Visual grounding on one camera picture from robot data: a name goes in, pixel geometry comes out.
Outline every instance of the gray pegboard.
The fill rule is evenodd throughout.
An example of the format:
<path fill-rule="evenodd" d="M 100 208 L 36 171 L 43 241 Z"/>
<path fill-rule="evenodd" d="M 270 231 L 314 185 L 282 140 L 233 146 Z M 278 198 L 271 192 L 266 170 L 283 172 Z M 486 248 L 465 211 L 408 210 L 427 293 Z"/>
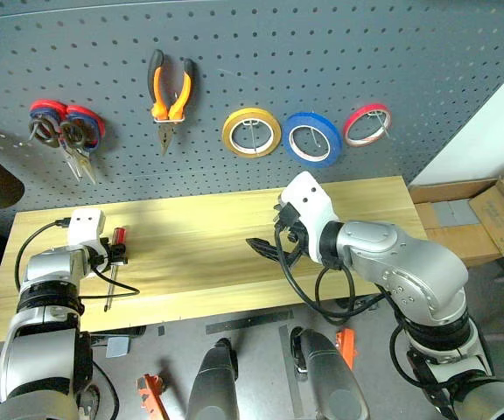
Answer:
<path fill-rule="evenodd" d="M 313 173 L 410 181 L 504 81 L 504 1 L 63 3 L 0 2 L 0 163 L 26 186 L 0 210 L 2 233 L 19 210 L 284 186 L 307 169 L 282 145 L 253 160 L 225 150 L 222 124 L 242 107 L 268 109 L 282 125 L 314 110 L 341 130 L 355 109 L 383 102 L 391 138 L 345 147 Z M 165 157 L 145 81 L 156 47 L 169 55 L 175 89 L 180 58 L 197 64 Z M 77 185 L 56 150 L 18 147 L 40 97 L 106 120 L 97 186 Z"/>

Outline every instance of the pliers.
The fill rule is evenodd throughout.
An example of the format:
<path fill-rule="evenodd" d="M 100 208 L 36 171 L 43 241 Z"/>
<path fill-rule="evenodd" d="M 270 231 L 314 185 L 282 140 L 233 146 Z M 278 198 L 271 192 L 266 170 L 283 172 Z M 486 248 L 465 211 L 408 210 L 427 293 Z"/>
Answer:
<path fill-rule="evenodd" d="M 169 144 L 172 140 L 174 124 L 182 123 L 186 119 L 184 107 L 190 93 L 192 92 L 193 84 L 193 61 L 190 59 L 184 60 L 184 84 L 182 91 L 177 100 L 172 104 L 170 109 L 165 105 L 165 101 L 161 96 L 161 70 L 165 62 L 165 55 L 161 50 L 155 50 L 149 62 L 149 70 L 147 73 L 147 81 L 149 86 L 150 98 L 153 101 L 153 107 L 150 110 L 155 123 L 159 124 L 158 139 L 161 143 L 161 153 L 166 154 Z"/>

